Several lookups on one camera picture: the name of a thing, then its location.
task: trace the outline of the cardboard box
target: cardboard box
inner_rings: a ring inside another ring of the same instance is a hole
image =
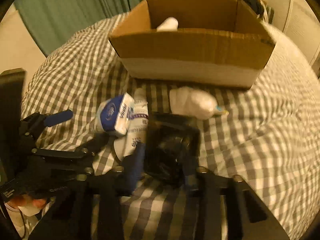
[[[168,17],[177,32],[156,32]],[[242,0],[143,0],[110,42],[131,76],[249,88],[275,43]]]

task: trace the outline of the bed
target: bed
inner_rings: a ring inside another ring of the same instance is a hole
[[[108,41],[124,18],[101,20],[75,33],[38,69],[23,98],[22,117],[74,112],[72,120],[45,130],[38,147],[72,150],[89,140],[99,104],[124,92],[132,95],[137,87],[145,89],[149,111],[170,112],[169,90],[179,84],[131,78]],[[320,209],[320,84],[293,42],[264,26],[276,47],[250,90],[189,84],[210,92],[230,113],[198,121],[199,164],[217,175],[243,176],[295,240]],[[112,151],[110,140],[93,164],[96,175],[116,165]],[[192,239],[197,203],[182,188],[146,176],[121,203],[126,239]]]

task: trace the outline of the electrical cable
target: electrical cable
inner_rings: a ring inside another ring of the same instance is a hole
[[[21,215],[21,218],[22,218],[22,223],[23,223],[23,227],[24,227],[24,233],[23,233],[23,237],[21,237],[21,239],[25,238],[26,234],[27,234],[27,227],[26,227],[26,222],[24,220],[24,216],[23,216],[23,213],[20,211],[20,215]]]

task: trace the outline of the wall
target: wall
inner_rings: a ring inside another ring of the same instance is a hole
[[[275,10],[273,25],[303,52],[316,74],[320,68],[320,23],[305,0],[268,0]]]
[[[0,73],[20,67],[27,71],[25,86],[45,60],[14,5],[0,22],[0,58]]]

